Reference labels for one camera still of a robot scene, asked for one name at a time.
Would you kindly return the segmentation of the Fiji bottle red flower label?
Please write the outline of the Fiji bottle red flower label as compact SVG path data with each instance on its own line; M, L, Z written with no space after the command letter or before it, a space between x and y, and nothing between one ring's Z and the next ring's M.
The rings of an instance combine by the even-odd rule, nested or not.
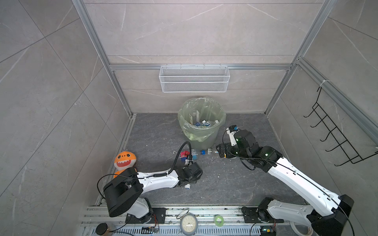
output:
M196 150L196 152L198 154L198 158L201 155L205 155L207 153L206 150ZM190 155L190 152L188 150L182 151L180 153L180 160L181 160L181 162L183 162L183 163L187 162L187 160L189 160L189 155Z

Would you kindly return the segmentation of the bottle green white blue label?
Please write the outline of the bottle green white blue label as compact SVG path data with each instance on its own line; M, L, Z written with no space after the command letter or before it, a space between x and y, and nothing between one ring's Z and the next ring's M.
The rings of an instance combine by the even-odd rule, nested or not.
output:
M214 127L215 125L219 124L220 122L218 120L215 121L207 121L206 124L208 127Z

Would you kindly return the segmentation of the clear bottle white orange label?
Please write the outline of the clear bottle white orange label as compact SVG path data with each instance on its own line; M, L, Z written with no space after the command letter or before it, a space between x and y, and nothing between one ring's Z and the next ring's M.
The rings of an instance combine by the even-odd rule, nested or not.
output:
M196 126L196 124L199 121L199 111L198 110L193 110L190 113L190 122L192 125Z

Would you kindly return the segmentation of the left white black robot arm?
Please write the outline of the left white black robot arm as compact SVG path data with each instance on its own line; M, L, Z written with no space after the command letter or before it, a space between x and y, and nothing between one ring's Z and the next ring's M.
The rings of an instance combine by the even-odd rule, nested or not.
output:
M197 163L154 173L126 169L103 188L109 216L117 217L124 213L137 219L151 216L151 204L149 200L141 197L142 194L196 183L202 174L203 170Z

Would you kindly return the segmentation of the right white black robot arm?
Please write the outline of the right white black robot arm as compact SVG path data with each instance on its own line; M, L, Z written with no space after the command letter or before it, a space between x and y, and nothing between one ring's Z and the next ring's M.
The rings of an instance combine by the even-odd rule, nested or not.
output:
M266 197L257 207L259 221L288 221L294 231L295 224L309 228L309 235L340 236L346 224L350 224L349 215L354 201L348 195L338 195L321 186L299 169L273 147L261 147L254 135L232 125L225 133L228 143L217 145L220 157L239 158L249 170L261 169L276 177L290 187L305 201L305 205L280 202Z

